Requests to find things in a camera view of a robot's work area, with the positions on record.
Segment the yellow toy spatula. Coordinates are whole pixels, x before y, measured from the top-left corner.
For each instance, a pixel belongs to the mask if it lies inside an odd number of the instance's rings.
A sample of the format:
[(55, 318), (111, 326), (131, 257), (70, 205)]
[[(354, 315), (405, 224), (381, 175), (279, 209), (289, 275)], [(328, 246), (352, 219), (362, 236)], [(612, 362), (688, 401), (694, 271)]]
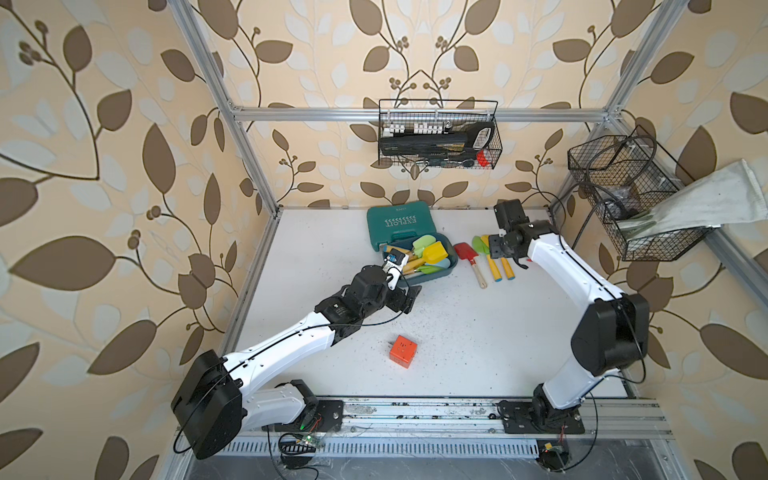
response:
[[(488, 235), (483, 235), (482, 236), (482, 240), (483, 240), (483, 242), (487, 246), (490, 246), (490, 240), (489, 240), (489, 236)], [(515, 273), (514, 273), (512, 267), (511, 267), (510, 263), (508, 262), (508, 260), (506, 258), (501, 258), (500, 261), (501, 261), (502, 268), (504, 270), (506, 278), (508, 280), (515, 279)]]

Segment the green toy shovel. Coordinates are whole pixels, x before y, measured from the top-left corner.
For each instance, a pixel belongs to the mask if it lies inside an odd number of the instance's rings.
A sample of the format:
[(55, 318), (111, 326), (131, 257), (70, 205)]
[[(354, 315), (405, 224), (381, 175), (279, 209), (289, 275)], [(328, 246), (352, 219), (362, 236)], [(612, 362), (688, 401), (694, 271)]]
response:
[(491, 257), (488, 236), (487, 235), (474, 236), (472, 239), (472, 247), (475, 249), (477, 253), (483, 255), (486, 258), (494, 281), (500, 282), (502, 280), (502, 276), (497, 264)]

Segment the red toy shovel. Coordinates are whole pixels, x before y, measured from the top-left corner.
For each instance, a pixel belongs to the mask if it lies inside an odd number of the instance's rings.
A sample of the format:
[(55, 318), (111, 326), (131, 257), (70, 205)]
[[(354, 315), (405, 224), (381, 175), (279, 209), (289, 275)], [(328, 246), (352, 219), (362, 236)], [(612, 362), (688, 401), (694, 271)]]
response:
[(480, 271), (479, 266), (476, 263), (477, 252), (466, 242), (456, 243), (454, 250), (461, 260), (469, 262), (473, 269), (478, 285), (481, 289), (486, 289), (488, 284)]

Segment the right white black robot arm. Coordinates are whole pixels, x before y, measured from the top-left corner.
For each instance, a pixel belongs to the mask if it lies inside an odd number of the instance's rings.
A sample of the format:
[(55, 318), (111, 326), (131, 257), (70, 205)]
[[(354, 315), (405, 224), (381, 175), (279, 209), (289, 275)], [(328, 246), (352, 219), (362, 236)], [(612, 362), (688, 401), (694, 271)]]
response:
[(556, 375), (538, 385), (532, 417), (543, 423), (570, 414), (605, 378), (643, 362), (648, 352), (650, 305), (600, 276), (567, 245), (552, 223), (533, 221), (522, 202), (494, 207), (500, 232), (489, 237), (493, 259), (524, 258), (541, 267), (570, 297), (581, 315), (570, 339), (571, 354)]

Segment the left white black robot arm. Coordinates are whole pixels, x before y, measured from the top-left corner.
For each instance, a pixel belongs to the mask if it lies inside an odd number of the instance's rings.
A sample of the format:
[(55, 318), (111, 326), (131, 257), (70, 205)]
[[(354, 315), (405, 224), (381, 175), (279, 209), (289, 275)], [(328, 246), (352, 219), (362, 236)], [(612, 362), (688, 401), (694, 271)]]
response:
[(245, 350), (199, 355), (171, 402), (178, 437), (199, 460), (214, 456), (246, 427), (309, 422), (318, 401), (301, 380), (273, 389), (267, 383), (284, 370), (358, 332), (383, 308), (411, 312), (421, 286), (398, 284), (397, 266), (368, 265), (350, 284), (319, 302), (293, 326)]

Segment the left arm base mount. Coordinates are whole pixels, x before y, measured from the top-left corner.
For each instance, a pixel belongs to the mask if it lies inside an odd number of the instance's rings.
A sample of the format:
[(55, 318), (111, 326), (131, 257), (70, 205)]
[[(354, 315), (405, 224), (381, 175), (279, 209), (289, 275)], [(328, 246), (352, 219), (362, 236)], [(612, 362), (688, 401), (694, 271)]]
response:
[(341, 429), (345, 406), (342, 400), (317, 397), (303, 380), (284, 382), (275, 389), (284, 390), (288, 385), (291, 386), (288, 392), (296, 391), (295, 397), (303, 401), (304, 407), (292, 422), (267, 424), (262, 427), (263, 431), (310, 434), (338, 432)]

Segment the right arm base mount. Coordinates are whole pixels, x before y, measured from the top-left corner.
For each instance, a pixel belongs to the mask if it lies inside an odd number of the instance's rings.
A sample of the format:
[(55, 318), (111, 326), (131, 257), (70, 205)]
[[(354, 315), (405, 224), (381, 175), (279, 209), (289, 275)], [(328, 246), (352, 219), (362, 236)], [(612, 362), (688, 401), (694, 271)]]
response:
[(506, 434), (585, 433), (577, 407), (559, 410), (533, 401), (502, 400), (497, 404), (497, 412)]

